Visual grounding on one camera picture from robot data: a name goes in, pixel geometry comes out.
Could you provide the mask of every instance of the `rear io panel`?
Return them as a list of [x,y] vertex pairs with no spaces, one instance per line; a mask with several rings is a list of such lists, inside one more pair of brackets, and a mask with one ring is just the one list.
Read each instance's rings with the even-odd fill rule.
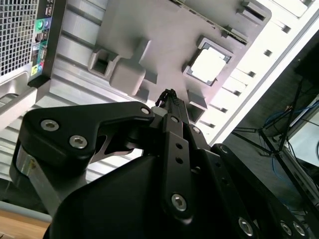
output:
[[38,0],[0,0],[0,77],[30,62]]
[[32,39],[32,70],[30,80],[42,74],[47,53],[54,2],[55,0],[41,0],[39,2]]

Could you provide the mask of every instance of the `metal pole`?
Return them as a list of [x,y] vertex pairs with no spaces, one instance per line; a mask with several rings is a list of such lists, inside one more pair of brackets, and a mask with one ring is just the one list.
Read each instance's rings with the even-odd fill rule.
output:
[[280,146],[279,146],[279,149],[278,149],[279,152],[282,151],[283,148],[284,148],[285,140],[286,140],[288,132],[289,132],[290,123],[293,120],[293,116],[294,116],[294,113],[295,113],[295,110],[296,110],[296,105],[297,105],[297,101],[298,101],[298,98],[299,98],[299,94],[300,94],[302,85],[303,85],[303,81],[301,80],[299,85],[298,85],[298,89],[297,89],[297,92],[296,92],[296,95],[295,95],[293,106],[292,106],[292,109],[291,109],[290,114],[289,114],[289,118],[288,118],[288,121],[287,121],[285,132],[284,132],[282,140],[280,142]]
[[269,139],[267,138],[267,136],[265,135],[265,133],[261,130],[259,131],[260,136],[263,138],[263,140],[265,141],[265,143],[267,144],[267,146],[270,148],[270,150],[272,152],[274,152],[274,157],[278,160],[278,162],[280,163],[281,167],[283,168],[283,170],[285,171],[285,173],[287,174],[287,176],[290,178],[290,180],[292,181],[293,185],[295,186],[295,188],[297,189],[297,191],[299,192],[299,194],[301,195],[301,197],[303,198],[303,200],[305,201],[305,203],[307,204],[307,206],[310,208],[310,210],[312,211],[312,213],[314,214],[314,216],[316,217],[316,219],[319,221],[319,211],[317,210],[317,208],[315,207],[315,205],[312,203],[311,199],[308,197],[307,193],[304,191],[304,189],[302,188],[302,186],[299,184],[299,182],[297,181],[297,179],[295,178],[294,174],[292,173],[292,171],[289,169],[288,165],[285,163],[285,161],[282,159],[281,155],[279,154],[279,152],[275,149],[275,147],[273,146],[273,144],[269,141]]
[[251,144],[252,146],[255,146],[256,148],[259,148],[260,150],[262,150],[262,151],[264,151],[264,152],[266,152],[266,153],[268,153],[268,154],[272,154],[271,151],[269,151],[269,150],[265,149],[264,147],[262,147],[262,146],[260,146],[260,145],[258,145],[258,144],[256,144],[256,143],[254,143],[253,141],[247,139],[246,137],[244,137],[244,136],[242,136],[242,135],[240,135],[240,134],[238,134],[238,133],[235,133],[235,132],[231,132],[231,133],[232,133],[233,135],[235,135],[235,136],[241,138],[242,140],[246,141],[247,143]]

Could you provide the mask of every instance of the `black tripod stand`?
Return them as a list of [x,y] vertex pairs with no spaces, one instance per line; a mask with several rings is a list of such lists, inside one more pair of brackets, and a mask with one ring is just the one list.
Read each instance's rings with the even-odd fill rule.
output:
[[[296,105],[297,105],[297,101],[298,101],[301,89],[302,89],[302,81],[299,83],[291,108],[286,110],[279,117],[271,120],[270,122],[267,122],[262,128],[259,128],[259,129],[243,128],[243,127],[235,128],[232,134],[248,142],[252,146],[260,149],[261,151],[267,153],[271,158],[274,157],[277,159],[277,161],[280,163],[283,170],[285,171],[285,173],[287,174],[287,176],[290,178],[291,182],[297,189],[298,193],[301,195],[302,199],[304,200],[306,209],[308,212],[306,219],[309,218],[307,223],[310,225],[311,228],[314,228],[315,229],[314,232],[316,232],[316,228],[317,228],[316,225],[319,225],[319,210],[316,207],[316,205],[319,203],[318,187],[313,182],[313,180],[307,175],[304,169],[300,166],[300,164],[297,162],[297,159],[291,153],[289,153],[289,151],[285,149],[284,147],[285,142],[288,139],[290,124],[292,122],[293,115],[296,111]],[[279,143],[274,144],[266,136],[265,130],[267,130],[271,126],[274,126],[277,122],[279,122],[285,117],[288,117],[288,120],[287,120],[286,126],[284,127],[281,140]],[[261,138],[267,145],[268,149],[240,135],[239,132],[257,133],[259,136],[261,136]]]

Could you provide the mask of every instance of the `robotic arm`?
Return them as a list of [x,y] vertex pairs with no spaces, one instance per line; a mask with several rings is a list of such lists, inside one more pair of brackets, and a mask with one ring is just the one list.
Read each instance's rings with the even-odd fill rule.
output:
[[[46,239],[309,238],[225,145],[212,148],[166,90],[139,102],[38,109],[23,119],[10,168],[53,220]],[[143,155],[86,183],[88,165]]]

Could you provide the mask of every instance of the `cable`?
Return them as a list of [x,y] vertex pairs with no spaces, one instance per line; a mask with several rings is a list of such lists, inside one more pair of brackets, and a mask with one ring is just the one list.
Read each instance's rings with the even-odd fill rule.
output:
[[[260,144],[261,144],[264,148],[266,148],[266,144],[265,144],[265,142],[264,142],[264,144],[262,143],[260,135],[259,135],[259,141],[260,141]],[[294,188],[294,185],[293,185],[293,183],[292,183],[291,181],[289,181],[288,179],[284,178],[282,175],[280,175],[280,174],[277,172],[277,170],[276,170],[275,158],[272,158],[271,160],[272,160],[272,170],[273,170],[274,174],[275,174],[280,180],[282,180],[282,181],[285,182],[288,186],[290,186],[292,189],[295,189],[295,188]]]
[[318,187],[317,183],[315,183],[315,181],[313,180],[313,178],[309,175],[309,173],[307,172],[307,169],[306,169],[301,163],[298,162],[298,158],[296,157],[294,148],[293,148],[293,146],[290,144],[290,142],[289,142],[288,139],[287,139],[287,143],[288,143],[288,145],[289,145],[290,151],[293,153],[294,158],[296,159],[297,164],[298,164],[301,168],[303,168],[304,172],[310,177],[310,179],[312,180],[312,182],[313,182],[314,185],[316,186],[317,190],[319,191],[319,187]]
[[290,185],[291,187],[293,187],[293,183],[287,179],[285,179],[283,176],[281,176],[277,171],[276,171],[276,167],[275,167],[275,158],[272,158],[272,168],[273,168],[273,171],[275,173],[275,175],[281,179],[283,182],[285,182],[286,184]]
[[[319,101],[317,101],[317,102],[316,102],[314,105],[312,105],[312,106],[309,106],[309,107],[306,107],[306,108],[302,108],[302,109],[300,109],[300,110],[295,111],[294,114],[301,113],[302,111],[305,111],[305,110],[310,110],[310,109],[312,109],[312,108],[314,108],[314,107],[316,107],[316,106],[319,106]],[[291,109],[288,109],[287,111],[278,112],[278,113],[275,113],[275,114],[269,116],[269,117],[266,119],[266,121],[265,121],[265,123],[264,123],[264,126],[267,125],[270,121],[275,120],[277,117],[281,116],[281,115],[284,114],[284,113],[287,113],[287,112],[290,111],[290,110],[291,110]]]
[[317,156],[317,159],[319,160],[319,141],[316,146],[316,156]]

